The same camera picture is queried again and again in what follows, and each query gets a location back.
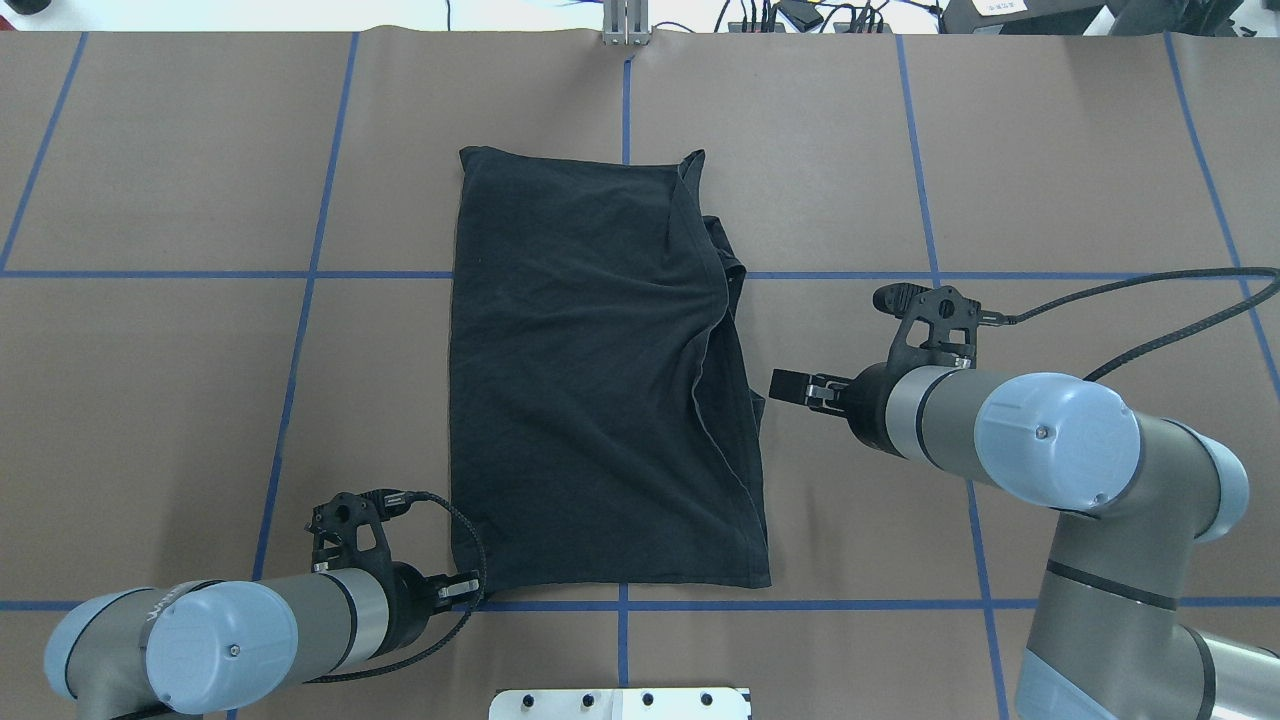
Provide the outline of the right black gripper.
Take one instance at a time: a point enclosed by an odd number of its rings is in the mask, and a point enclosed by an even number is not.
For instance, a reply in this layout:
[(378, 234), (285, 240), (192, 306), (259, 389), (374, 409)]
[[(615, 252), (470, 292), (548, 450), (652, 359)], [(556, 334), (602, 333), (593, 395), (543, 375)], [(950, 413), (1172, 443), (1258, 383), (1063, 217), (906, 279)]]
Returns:
[(888, 397), (896, 380), (886, 363), (877, 363), (854, 379), (823, 373), (774, 369), (768, 398), (808, 409), (841, 409), (854, 436), (867, 447), (896, 455), (886, 424)]

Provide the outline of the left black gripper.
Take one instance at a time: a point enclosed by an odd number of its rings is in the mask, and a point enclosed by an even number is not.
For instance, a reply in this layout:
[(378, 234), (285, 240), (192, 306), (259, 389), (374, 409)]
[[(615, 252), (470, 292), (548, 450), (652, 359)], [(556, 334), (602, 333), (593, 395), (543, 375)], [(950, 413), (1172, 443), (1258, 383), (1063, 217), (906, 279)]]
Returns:
[(417, 641), (435, 611), (470, 607), (483, 600), (477, 571), (425, 577), (407, 562), (393, 562), (392, 570), (385, 651), (402, 650)]

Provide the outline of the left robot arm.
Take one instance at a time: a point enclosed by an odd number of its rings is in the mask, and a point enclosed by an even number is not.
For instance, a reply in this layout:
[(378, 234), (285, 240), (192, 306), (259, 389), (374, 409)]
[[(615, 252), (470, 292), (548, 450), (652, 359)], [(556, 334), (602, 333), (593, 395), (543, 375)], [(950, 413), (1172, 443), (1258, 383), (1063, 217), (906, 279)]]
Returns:
[(472, 612), (480, 571), (424, 577), (404, 562), (320, 568), (259, 582), (138, 587), (73, 607), (44, 648), (51, 691), (79, 719), (201, 719), (302, 684), (397, 670), (371, 661), (412, 644), (429, 620)]

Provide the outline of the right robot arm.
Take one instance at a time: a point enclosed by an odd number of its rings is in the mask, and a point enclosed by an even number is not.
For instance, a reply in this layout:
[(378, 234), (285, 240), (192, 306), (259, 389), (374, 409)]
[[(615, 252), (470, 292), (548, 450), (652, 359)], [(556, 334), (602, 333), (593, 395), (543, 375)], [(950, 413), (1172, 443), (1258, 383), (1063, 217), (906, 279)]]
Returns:
[(1020, 717), (1279, 715), (1275, 652), (1178, 615), (1194, 547), (1229, 533), (1251, 498), (1225, 445), (1050, 372), (777, 369), (769, 396), (845, 419), (872, 448), (1059, 512), (1023, 652)]

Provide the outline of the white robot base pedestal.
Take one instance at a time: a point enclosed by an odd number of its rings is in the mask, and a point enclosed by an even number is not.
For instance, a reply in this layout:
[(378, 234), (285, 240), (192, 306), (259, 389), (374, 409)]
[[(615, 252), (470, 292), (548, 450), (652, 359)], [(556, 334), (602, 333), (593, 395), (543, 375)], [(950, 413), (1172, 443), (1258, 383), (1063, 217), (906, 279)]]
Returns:
[(753, 719), (748, 689), (710, 687), (509, 689), (489, 719)]

